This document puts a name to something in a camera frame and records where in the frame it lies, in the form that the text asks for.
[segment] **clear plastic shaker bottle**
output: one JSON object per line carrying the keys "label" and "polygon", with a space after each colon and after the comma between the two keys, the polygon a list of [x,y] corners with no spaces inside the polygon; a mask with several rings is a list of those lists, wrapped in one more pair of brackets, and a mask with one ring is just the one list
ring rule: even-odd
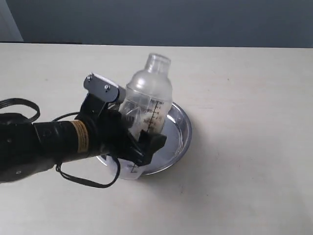
{"label": "clear plastic shaker bottle", "polygon": [[[150,133],[162,131],[172,106],[172,84],[167,77],[170,64],[169,58],[151,53],[145,68],[135,73],[126,86],[126,98],[119,111],[123,115],[134,117],[134,124],[129,131],[137,140],[141,130]],[[121,179],[135,180],[146,168],[126,160],[119,161]],[[107,164],[115,174],[116,163],[109,156]]]}

